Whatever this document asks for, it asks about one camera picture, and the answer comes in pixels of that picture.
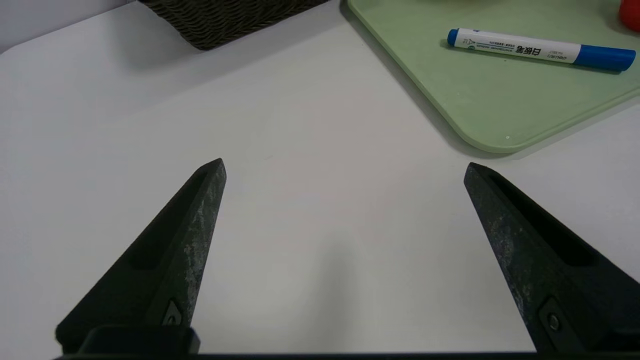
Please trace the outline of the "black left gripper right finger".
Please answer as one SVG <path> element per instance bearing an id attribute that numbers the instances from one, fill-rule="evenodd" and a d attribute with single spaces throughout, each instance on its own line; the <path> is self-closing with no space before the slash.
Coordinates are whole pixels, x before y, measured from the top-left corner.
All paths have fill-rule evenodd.
<path id="1" fill-rule="evenodd" d="M 464 187 L 537 356 L 639 358 L 637 280 L 491 168 Z"/>

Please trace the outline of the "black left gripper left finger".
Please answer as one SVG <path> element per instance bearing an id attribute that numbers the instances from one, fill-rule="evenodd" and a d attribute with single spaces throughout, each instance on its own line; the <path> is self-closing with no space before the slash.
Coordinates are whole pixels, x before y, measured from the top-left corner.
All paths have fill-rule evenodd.
<path id="1" fill-rule="evenodd" d="M 64 354 L 196 354 L 191 327 L 226 186 L 199 167 L 55 329 Z"/>

